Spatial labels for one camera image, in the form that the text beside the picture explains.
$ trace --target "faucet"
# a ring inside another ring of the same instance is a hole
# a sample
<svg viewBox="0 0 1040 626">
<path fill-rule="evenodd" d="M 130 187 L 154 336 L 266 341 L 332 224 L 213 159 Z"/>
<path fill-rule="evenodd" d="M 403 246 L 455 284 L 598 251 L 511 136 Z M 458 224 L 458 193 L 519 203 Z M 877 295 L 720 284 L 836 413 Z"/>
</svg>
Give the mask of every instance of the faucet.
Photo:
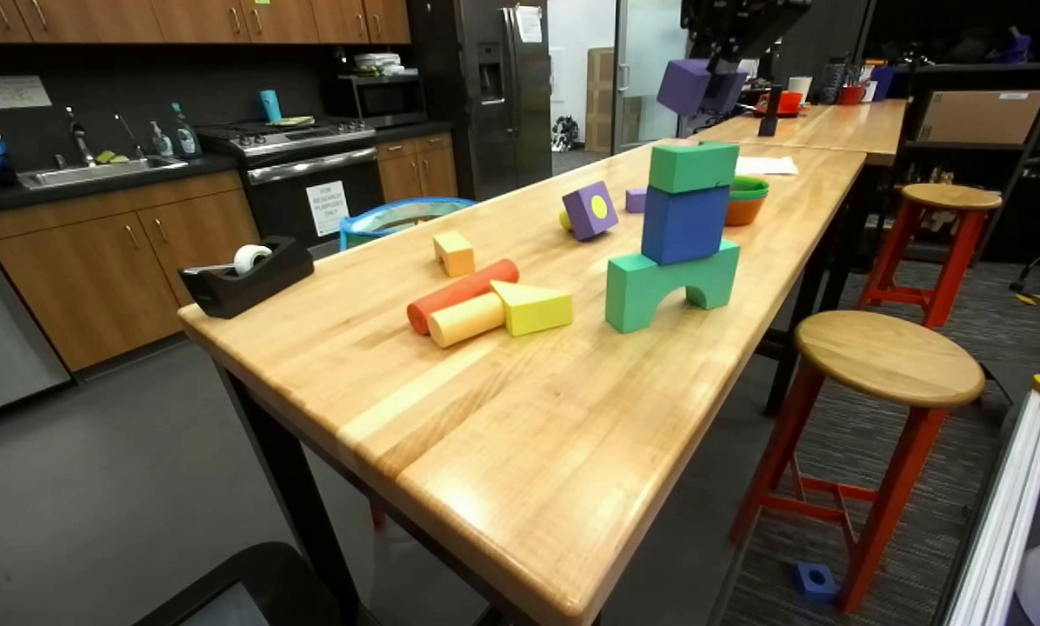
<svg viewBox="0 0 1040 626">
<path fill-rule="evenodd" d="M 111 116 L 111 120 L 114 120 L 114 125 L 130 136 L 130 143 L 133 143 L 133 158 L 135 158 L 135 159 L 147 159 L 147 151 L 142 151 L 141 136 L 130 128 L 130 123 L 126 123 L 122 116 Z"/>
<path fill-rule="evenodd" d="M 86 143 L 86 128 L 72 120 L 72 109 L 68 109 L 68 120 L 70 120 L 70 138 L 77 145 L 80 164 L 84 168 L 97 168 L 97 158 L 94 158 L 94 151 Z"/>
</svg>

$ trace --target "yellow block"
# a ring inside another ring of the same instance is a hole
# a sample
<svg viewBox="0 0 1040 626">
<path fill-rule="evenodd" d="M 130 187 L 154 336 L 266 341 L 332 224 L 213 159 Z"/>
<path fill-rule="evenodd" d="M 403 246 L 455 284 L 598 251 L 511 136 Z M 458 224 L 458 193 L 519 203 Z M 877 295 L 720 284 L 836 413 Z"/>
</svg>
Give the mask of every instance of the yellow block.
<svg viewBox="0 0 1040 626">
<path fill-rule="evenodd" d="M 516 282 L 490 282 L 509 305 L 509 332 L 516 336 L 574 324 L 574 295 L 563 290 L 536 290 Z"/>
<path fill-rule="evenodd" d="M 435 257 L 449 278 L 477 270 L 472 245 L 455 230 L 435 237 Z"/>
<path fill-rule="evenodd" d="M 480 336 L 509 319 L 500 295 L 484 291 L 477 299 L 435 310 L 427 315 L 427 336 L 438 347 L 454 347 L 458 341 Z"/>
</svg>

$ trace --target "sink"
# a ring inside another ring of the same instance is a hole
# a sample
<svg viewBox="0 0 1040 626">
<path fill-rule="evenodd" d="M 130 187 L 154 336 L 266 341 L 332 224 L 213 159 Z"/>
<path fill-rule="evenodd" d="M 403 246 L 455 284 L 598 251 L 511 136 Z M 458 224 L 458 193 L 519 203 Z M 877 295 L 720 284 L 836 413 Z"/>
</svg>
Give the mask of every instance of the sink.
<svg viewBox="0 0 1040 626">
<path fill-rule="evenodd" d="M 163 159 L 163 164 L 120 159 L 120 164 L 101 164 L 101 168 L 23 172 L 17 180 L 28 193 L 41 193 L 41 187 L 70 187 L 70 183 L 114 180 L 114 177 L 142 177 L 154 172 L 180 172 L 180 168 L 188 168 L 188 164 L 184 159 Z"/>
</svg>

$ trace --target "green block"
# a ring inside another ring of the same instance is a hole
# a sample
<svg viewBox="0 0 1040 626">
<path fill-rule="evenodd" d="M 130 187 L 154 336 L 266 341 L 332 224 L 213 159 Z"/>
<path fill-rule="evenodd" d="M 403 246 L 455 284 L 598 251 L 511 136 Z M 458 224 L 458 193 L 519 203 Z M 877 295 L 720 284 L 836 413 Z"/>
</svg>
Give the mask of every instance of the green block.
<svg viewBox="0 0 1040 626">
<path fill-rule="evenodd" d="M 732 187 L 733 164 L 737 164 L 733 143 L 653 145 L 650 187 L 663 187 L 667 196 Z"/>
<path fill-rule="evenodd" d="M 689 305 L 697 310 L 729 305 L 733 270 L 737 270 L 733 241 L 723 241 L 712 257 L 689 262 L 689 263 L 653 263 L 644 254 L 613 257 L 607 319 L 621 334 L 644 332 L 653 324 L 653 310 L 671 290 L 685 290 Z"/>
</svg>

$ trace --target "wooden stool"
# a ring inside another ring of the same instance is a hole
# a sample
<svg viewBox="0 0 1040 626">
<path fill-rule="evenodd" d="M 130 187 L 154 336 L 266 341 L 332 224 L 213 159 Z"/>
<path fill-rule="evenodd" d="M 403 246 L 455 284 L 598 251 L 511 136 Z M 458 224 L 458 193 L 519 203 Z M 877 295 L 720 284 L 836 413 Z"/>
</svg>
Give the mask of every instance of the wooden stool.
<svg viewBox="0 0 1040 626">
<path fill-rule="evenodd" d="M 984 193 L 984 187 L 906 183 L 899 224 L 874 262 L 874 270 L 867 278 L 861 305 L 916 303 L 926 310 L 926 319 L 922 319 L 926 328 L 942 328 L 957 303 L 957 291 L 960 291 L 965 270 L 973 257 L 973 246 L 984 233 L 984 224 L 998 204 L 1002 204 L 1002 196 Z M 951 254 L 942 262 L 940 282 L 936 282 L 936 290 L 894 284 L 894 270 L 906 257 L 906 246 L 929 211 L 957 211 L 957 224 L 960 224 L 954 233 Z"/>
<path fill-rule="evenodd" d="M 792 392 L 773 428 L 769 448 L 732 524 L 732 538 L 746 544 L 758 510 L 838 523 L 853 555 L 838 605 L 843 611 L 856 611 L 940 428 L 954 406 L 981 398 L 984 376 L 951 336 L 867 310 L 807 315 L 797 328 L 797 351 L 800 373 Z M 797 470 L 792 451 L 825 380 L 908 406 L 908 426 L 877 492 L 800 475 Z M 788 466 L 792 466 L 797 493 L 778 493 Z M 832 506 L 807 500 L 807 492 L 832 493 Z M 862 531 L 856 531 L 846 500 L 874 506 Z"/>
</svg>

